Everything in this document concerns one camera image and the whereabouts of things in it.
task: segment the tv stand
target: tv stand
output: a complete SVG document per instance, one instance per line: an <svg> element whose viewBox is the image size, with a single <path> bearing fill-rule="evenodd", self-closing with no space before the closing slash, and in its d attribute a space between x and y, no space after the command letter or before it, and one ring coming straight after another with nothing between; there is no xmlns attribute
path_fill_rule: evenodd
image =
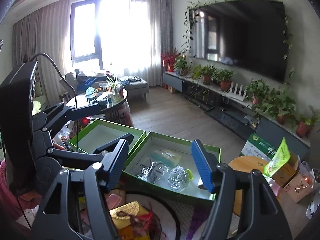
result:
<svg viewBox="0 0 320 240"><path fill-rule="evenodd" d="M187 76L180 76L172 72L163 74L164 83L182 92L186 99L203 109L205 114L228 128L243 140L247 140L252 133L256 133L270 145L279 147L283 137L286 138L289 149L307 160L309 156L310 140L299 138L290 126L280 125L268 116L261 116L258 125L252 125L244 117L253 116L250 101L239 101L227 98L218 85L205 85L202 80L194 80Z"/></svg>

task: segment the tv screen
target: tv screen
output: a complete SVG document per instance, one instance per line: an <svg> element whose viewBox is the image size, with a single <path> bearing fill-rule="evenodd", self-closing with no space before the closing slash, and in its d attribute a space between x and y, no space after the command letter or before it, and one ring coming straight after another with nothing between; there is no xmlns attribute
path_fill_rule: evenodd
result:
<svg viewBox="0 0 320 240"><path fill-rule="evenodd" d="M284 82L288 45L284 43L287 26L282 2L221 2L190 11L190 17L191 56L239 66Z"/></svg>

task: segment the green box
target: green box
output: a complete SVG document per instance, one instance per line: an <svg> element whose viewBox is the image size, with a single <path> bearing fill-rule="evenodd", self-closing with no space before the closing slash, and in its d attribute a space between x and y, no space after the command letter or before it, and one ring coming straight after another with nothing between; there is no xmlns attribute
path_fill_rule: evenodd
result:
<svg viewBox="0 0 320 240"><path fill-rule="evenodd" d="M257 134L253 133L245 143L240 156L257 156L259 158L271 161L276 154L276 151L276 148L271 146Z"/></svg>
<svg viewBox="0 0 320 240"><path fill-rule="evenodd" d="M146 132L137 128L97 118L79 132L78 152L93 153L97 147L104 145L126 133L131 133L133 135L133 141L129 145L130 155L146 137ZM69 143L71 147L76 150L76 136L74 136Z"/></svg>
<svg viewBox="0 0 320 240"><path fill-rule="evenodd" d="M198 188L200 175L192 157L191 143L191 141L172 136L149 132L140 145L127 159L122 178L125 179L126 183L137 185L138 187L143 188L144 191L153 195L161 195L163 197L187 204L197 204L200 202L202 204L212 204L214 195L207 190ZM204 148L208 152L214 154L217 160L220 162L221 149L219 147L204 145ZM157 180L156 183L159 185L156 185L135 177L136 172L140 169L140 162L145 160L145 158L143 158L144 155L155 150L167 150L171 153L180 154L182 158L178 165L192 171L194 178L190 181L188 187L183 193L174 192L170 190L169 187L164 188L164 186L166 186L165 180L162 180L161 183L160 180Z"/></svg>

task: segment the green pouch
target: green pouch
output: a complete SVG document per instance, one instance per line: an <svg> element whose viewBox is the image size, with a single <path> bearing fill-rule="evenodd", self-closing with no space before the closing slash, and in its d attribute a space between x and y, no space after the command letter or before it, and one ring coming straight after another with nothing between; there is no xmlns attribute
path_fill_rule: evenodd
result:
<svg viewBox="0 0 320 240"><path fill-rule="evenodd" d="M291 154L285 138L282 139L280 146L273 159L264 167L263 174L271 178L283 165L290 160Z"/></svg>

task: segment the open green box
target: open green box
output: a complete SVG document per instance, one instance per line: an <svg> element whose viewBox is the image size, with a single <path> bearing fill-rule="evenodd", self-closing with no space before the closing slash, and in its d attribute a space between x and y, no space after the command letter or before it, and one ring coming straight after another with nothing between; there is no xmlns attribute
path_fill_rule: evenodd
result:
<svg viewBox="0 0 320 240"><path fill-rule="evenodd" d="M202 202L202 204L208 204L208 202L212 203L211 201L214 200L214 195L207 190L198 188L200 175L192 157L191 143L191 141L172 136L149 132L140 145L129 155L124 167L122 179L124 179L126 183L138 185L146 192L161 195L172 200L179 200L180 202L188 204L197 204L200 202ZM214 154L220 162L221 149L219 147L204 145L204 148L207 152ZM177 193L170 190L165 179L163 179L162 182L156 180L156 184L152 184L135 177L135 175L137 175L135 174L136 171L140 168L140 163L146 158L144 155L155 150L167 150L171 153L178 153L182 157L178 165L192 171L194 178L190 181L183 193Z"/></svg>
<svg viewBox="0 0 320 240"><path fill-rule="evenodd" d="M125 126L118 123L96 119L86 126L78 134L78 152L93 153L94 150L109 141L112 141L126 133L133 135L133 141L129 145L129 155L146 137L146 132L137 128ZM76 149L76 136L69 141L71 147Z"/></svg>

